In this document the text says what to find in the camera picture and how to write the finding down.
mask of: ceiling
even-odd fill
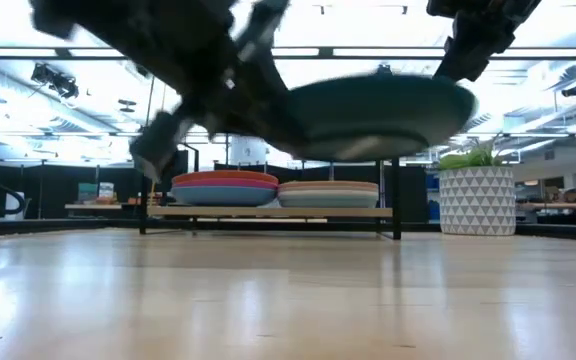
[[[233,34],[241,30],[251,1],[233,7]],[[293,0],[275,35],[276,46],[442,46],[451,33],[447,19],[425,14],[425,0]],[[71,41],[39,33],[32,27],[28,0],[0,0],[0,47],[106,47],[102,41],[78,29]],[[576,1],[544,1],[528,22],[516,33],[513,46],[576,47]],[[277,68],[289,87],[354,73],[374,71],[379,60],[277,60]],[[401,73],[432,74],[438,61],[390,61]],[[180,97],[165,84],[143,76],[130,61],[50,61],[49,66],[76,78],[80,95],[61,101],[53,91],[37,87],[30,80],[35,66],[30,60],[0,60],[0,131],[23,132],[134,132],[156,111],[171,110]],[[476,83],[464,83],[480,101],[480,111],[469,130],[506,131],[507,116],[521,118],[518,131],[544,131],[552,122],[531,127],[526,122],[573,109],[576,98],[557,96],[554,87],[573,84],[566,77],[575,66],[571,62],[493,61]],[[135,102],[133,112],[122,112],[119,100]],[[150,102],[150,114],[147,109]],[[202,129],[194,129],[195,142],[205,142]],[[119,161],[128,157],[129,138],[49,136],[4,139],[11,147],[46,154],[66,153],[71,157],[107,158]],[[197,144],[207,154],[202,162],[212,164],[225,155],[222,145]]]

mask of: white planter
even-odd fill
[[[510,167],[439,173],[441,231],[458,235],[515,233],[515,180]]]

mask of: stack of plates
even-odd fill
[[[260,206],[273,201],[279,180],[253,171],[218,170],[173,178],[178,203],[194,206]]]
[[[279,186],[283,207],[374,208],[377,184],[357,181],[297,181]]]

